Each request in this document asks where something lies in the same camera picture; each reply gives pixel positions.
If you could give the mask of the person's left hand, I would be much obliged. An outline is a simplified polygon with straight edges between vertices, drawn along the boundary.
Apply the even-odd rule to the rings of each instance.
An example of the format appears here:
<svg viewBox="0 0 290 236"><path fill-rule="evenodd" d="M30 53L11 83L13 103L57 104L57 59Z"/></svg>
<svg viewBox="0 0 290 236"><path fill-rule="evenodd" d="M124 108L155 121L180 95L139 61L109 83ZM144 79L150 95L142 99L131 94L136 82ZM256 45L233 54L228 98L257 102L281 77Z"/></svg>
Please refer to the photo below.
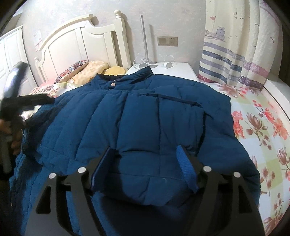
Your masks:
<svg viewBox="0 0 290 236"><path fill-rule="evenodd" d="M21 142L23 133L19 127L12 125L10 121L1 119L1 133L12 136L11 148L14 155L18 155L21 151Z"/></svg>

